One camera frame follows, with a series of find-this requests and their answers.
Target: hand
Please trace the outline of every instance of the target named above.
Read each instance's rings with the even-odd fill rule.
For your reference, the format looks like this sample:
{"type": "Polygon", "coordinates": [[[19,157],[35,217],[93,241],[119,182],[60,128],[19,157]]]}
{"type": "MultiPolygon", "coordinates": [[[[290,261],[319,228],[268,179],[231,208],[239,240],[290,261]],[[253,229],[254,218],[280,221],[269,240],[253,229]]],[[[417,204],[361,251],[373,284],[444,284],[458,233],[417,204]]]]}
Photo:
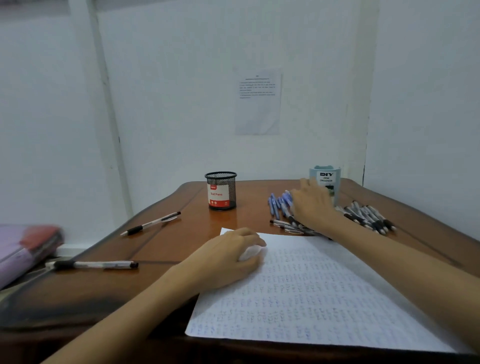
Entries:
{"type": "Polygon", "coordinates": [[[331,229],[342,222],[334,209],[328,189],[319,186],[315,177],[300,180],[300,190],[291,192],[295,220],[330,237],[331,229]]]}
{"type": "Polygon", "coordinates": [[[238,261],[253,245],[266,246],[260,236],[248,228],[228,231],[207,241],[173,268],[185,279],[194,280],[196,293],[223,287],[247,277],[260,266],[261,255],[238,261]]]}

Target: black mesh pen holder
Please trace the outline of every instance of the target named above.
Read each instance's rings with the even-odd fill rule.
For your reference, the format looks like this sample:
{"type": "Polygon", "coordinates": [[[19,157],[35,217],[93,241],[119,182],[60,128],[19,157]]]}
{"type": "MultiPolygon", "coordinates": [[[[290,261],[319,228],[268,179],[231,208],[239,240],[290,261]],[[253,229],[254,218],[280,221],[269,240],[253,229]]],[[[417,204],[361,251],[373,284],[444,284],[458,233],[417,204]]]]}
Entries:
{"type": "Polygon", "coordinates": [[[207,173],[208,208],[215,211],[226,211],[237,207],[234,172],[207,173]]]}

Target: paper sheet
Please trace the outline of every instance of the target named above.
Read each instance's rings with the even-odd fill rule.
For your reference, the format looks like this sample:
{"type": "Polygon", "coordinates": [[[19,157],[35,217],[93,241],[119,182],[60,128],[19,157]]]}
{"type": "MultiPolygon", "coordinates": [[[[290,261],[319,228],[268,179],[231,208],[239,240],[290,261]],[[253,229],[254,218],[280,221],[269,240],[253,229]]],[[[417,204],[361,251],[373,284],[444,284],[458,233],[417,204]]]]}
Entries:
{"type": "Polygon", "coordinates": [[[247,279],[201,294],[187,335],[469,352],[339,244],[260,236],[267,243],[263,266],[247,279]]]}
{"type": "Polygon", "coordinates": [[[237,75],[235,134],[280,134],[281,70],[270,68],[237,75]]]}

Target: left hand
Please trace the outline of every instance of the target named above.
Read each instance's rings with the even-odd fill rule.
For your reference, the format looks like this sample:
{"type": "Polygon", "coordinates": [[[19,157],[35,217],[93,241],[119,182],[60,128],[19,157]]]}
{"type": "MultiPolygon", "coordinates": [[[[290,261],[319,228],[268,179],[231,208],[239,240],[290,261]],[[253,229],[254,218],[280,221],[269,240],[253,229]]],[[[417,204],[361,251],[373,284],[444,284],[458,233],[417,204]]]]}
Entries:
{"type": "Polygon", "coordinates": [[[197,293],[220,288],[247,277],[260,266],[261,255],[238,261],[253,245],[266,246],[266,243],[248,228],[228,231],[207,241],[172,269],[180,275],[179,279],[193,280],[197,293]]]}

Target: wooden desk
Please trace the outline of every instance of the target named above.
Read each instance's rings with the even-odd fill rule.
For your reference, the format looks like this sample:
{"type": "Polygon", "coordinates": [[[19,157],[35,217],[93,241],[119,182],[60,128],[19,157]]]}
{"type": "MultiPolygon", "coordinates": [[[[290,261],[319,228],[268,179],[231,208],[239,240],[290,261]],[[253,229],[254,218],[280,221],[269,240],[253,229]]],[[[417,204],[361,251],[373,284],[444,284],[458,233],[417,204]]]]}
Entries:
{"type": "MultiPolygon", "coordinates": [[[[15,344],[16,348],[22,345],[19,352],[24,352],[25,345],[35,344],[39,351],[31,361],[38,361],[148,287],[171,266],[217,236],[222,227],[236,229],[248,226],[257,232],[284,234],[269,224],[270,212],[266,200],[271,192],[280,195],[285,189],[298,186],[298,181],[237,182],[237,208],[216,212],[207,207],[205,182],[183,184],[175,193],[140,212],[77,257],[88,261],[135,260],[140,262],[138,270],[49,272],[27,283],[0,304],[0,343],[15,344]],[[182,211],[181,219],[157,225],[131,237],[119,236],[120,232],[130,227],[173,211],[182,211]],[[43,349],[39,349],[39,342],[44,343],[40,347],[43,349]]],[[[395,234],[389,233],[392,239],[480,277],[478,241],[351,180],[342,179],[339,198],[343,206],[354,199],[361,204],[375,206],[398,227],[395,234]]],[[[157,360],[159,355],[164,362],[188,360],[209,363],[224,363],[232,359],[250,361],[255,356],[276,363],[364,357],[386,359],[390,355],[401,355],[409,360],[457,359],[445,354],[190,338],[184,335],[184,331],[195,299],[155,329],[131,362],[145,363],[150,359],[157,360]]]]}

